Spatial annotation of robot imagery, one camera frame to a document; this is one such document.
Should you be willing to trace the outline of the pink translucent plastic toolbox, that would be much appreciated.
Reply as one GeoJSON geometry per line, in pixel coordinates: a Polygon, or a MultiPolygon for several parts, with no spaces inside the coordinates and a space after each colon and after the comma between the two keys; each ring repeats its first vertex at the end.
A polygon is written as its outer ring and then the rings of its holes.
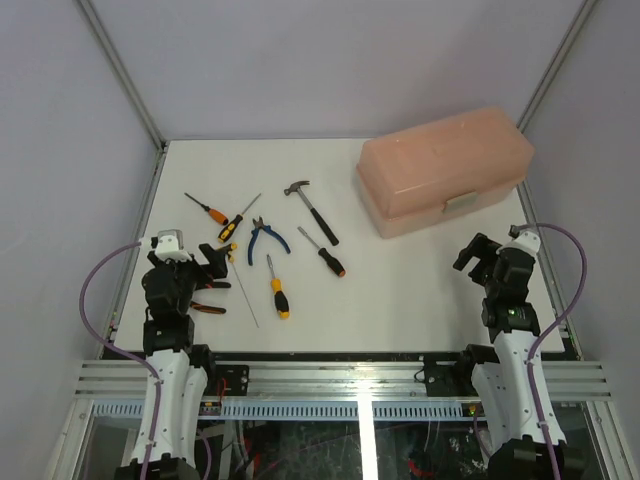
{"type": "Polygon", "coordinates": [[[385,239],[504,200],[535,149],[499,107],[483,107],[364,142],[356,183],[385,239]]]}

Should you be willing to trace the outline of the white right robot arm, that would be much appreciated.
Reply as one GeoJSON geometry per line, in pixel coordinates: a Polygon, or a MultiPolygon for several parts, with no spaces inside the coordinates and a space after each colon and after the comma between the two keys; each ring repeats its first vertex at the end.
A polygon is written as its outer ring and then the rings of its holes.
{"type": "Polygon", "coordinates": [[[579,479],[583,454],[567,444],[549,397],[540,346],[542,329],[528,300],[541,239],[530,225],[513,226],[499,244],[477,234],[454,262],[478,262],[470,279],[483,287],[487,346],[470,344],[456,369],[458,387],[478,394],[491,444],[483,449],[491,479],[579,479]]]}

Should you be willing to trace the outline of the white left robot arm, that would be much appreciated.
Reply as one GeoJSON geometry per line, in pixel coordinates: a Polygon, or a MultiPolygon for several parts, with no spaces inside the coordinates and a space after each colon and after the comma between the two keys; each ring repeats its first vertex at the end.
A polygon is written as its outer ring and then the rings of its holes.
{"type": "Polygon", "coordinates": [[[230,244],[218,249],[201,244],[207,259],[201,265],[180,245],[159,239],[147,255],[153,268],[142,277],[147,307],[143,324],[145,361],[151,367],[146,383],[143,418],[131,460],[116,469],[116,479],[197,479],[195,441],[204,394],[219,381],[213,353],[194,343],[195,325],[189,309],[225,310],[193,300],[197,290],[230,284],[230,244]]]}

